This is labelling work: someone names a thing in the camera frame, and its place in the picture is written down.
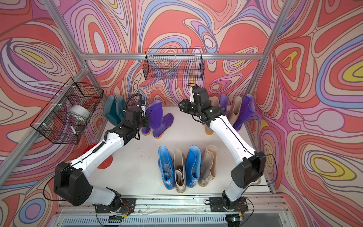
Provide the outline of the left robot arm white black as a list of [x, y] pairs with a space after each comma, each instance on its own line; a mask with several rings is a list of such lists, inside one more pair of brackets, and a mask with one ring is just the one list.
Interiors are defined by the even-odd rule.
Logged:
[[61, 162], [54, 173], [54, 192], [73, 206], [84, 203], [102, 205], [108, 212], [118, 212], [123, 204], [121, 195], [111, 188], [92, 186], [88, 178], [114, 152], [133, 139], [149, 123], [146, 106], [139, 104], [125, 111], [124, 120], [105, 133], [104, 139], [70, 163]]

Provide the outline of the teal rain boot yellow sole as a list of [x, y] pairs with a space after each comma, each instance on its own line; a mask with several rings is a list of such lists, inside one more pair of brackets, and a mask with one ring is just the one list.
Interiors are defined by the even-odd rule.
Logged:
[[114, 126], [117, 126], [121, 122], [117, 114], [115, 96], [111, 95], [107, 98], [104, 105], [103, 115]]

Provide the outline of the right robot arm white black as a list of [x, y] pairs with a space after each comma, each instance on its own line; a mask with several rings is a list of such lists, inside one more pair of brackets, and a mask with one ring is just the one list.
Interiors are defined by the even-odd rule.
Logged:
[[238, 134], [220, 107], [213, 107], [205, 88], [193, 85], [190, 98], [182, 100], [178, 107], [181, 112], [190, 114], [195, 121], [207, 125], [216, 133], [231, 152], [237, 166], [231, 171], [232, 181], [222, 192], [218, 202], [209, 198], [210, 206], [221, 206], [226, 211], [244, 204], [242, 194], [248, 186], [263, 175], [266, 155], [257, 152]]

